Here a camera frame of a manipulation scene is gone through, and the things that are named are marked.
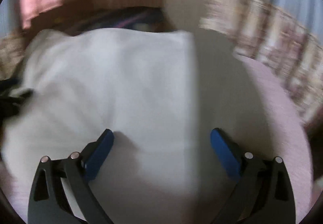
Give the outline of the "blue floral curtain left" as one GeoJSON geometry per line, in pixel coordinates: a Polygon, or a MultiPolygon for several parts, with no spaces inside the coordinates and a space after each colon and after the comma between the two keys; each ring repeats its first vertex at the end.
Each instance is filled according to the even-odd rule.
{"type": "Polygon", "coordinates": [[[1,2],[1,79],[8,79],[24,56],[20,1],[1,2]]]}

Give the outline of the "brown bed with blankets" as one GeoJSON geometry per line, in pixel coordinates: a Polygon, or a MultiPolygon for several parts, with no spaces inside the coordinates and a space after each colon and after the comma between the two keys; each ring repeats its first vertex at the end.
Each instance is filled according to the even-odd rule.
{"type": "Polygon", "coordinates": [[[24,28],[33,39],[45,29],[54,29],[71,36],[101,28],[122,28],[163,33],[176,30],[159,7],[95,8],[90,0],[78,0],[39,13],[24,28]]]}

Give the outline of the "blue floral curtain right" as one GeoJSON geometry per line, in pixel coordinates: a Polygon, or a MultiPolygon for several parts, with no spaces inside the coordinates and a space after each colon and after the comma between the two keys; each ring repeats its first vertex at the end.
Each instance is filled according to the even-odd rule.
{"type": "Polygon", "coordinates": [[[205,0],[202,28],[278,77],[305,125],[322,112],[322,0],[205,0]]]}

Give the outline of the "blue floral curtain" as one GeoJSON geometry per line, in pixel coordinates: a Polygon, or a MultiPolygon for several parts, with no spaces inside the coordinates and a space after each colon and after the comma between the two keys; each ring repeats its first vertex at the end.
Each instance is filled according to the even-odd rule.
{"type": "Polygon", "coordinates": [[[305,125],[322,112],[322,0],[205,0],[202,28],[278,77],[305,125]]]}
{"type": "Polygon", "coordinates": [[[24,56],[20,1],[1,2],[1,79],[8,79],[24,56]]]}

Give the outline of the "grey and white garment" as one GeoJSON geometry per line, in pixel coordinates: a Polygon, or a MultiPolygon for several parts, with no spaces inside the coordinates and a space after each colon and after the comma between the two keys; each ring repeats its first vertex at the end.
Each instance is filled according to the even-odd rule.
{"type": "Polygon", "coordinates": [[[23,68],[33,96],[6,123],[2,146],[14,209],[26,219],[41,157],[66,158],[111,129],[113,148],[90,187],[113,222],[210,222],[234,186],[212,129],[258,156],[274,153],[261,97],[233,47],[202,29],[39,33],[23,68]]]}

